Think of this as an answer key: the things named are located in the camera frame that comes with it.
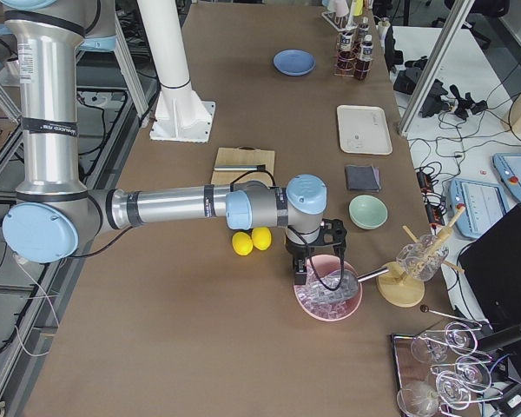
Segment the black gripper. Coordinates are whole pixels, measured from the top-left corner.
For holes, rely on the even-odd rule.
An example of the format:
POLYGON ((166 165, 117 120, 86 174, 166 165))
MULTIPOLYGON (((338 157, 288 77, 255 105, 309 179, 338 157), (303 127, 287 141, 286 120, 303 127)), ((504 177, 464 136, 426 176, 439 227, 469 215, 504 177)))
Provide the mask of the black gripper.
POLYGON ((346 252, 346 228, 342 220, 323 218, 312 233, 301 233, 292 226, 286 227, 285 246, 292 256, 293 284, 307 283, 307 265, 311 263, 317 248, 331 247, 343 268, 346 252))

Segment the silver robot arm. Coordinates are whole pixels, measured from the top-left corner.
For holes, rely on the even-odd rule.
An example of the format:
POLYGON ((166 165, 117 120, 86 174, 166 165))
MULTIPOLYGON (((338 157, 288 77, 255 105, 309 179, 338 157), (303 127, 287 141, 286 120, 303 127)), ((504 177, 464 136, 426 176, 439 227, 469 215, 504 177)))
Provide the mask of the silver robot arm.
POLYGON ((233 230, 282 227, 294 280, 304 284, 317 248, 346 251, 340 220, 323 216, 326 184, 297 175, 286 187, 241 176, 228 185, 124 192, 90 190, 78 171, 76 51, 112 50, 110 1, 7 1, 7 27, 17 40, 24 179, 3 219, 3 237, 20 256, 49 263, 110 230, 153 222, 222 216, 233 230))

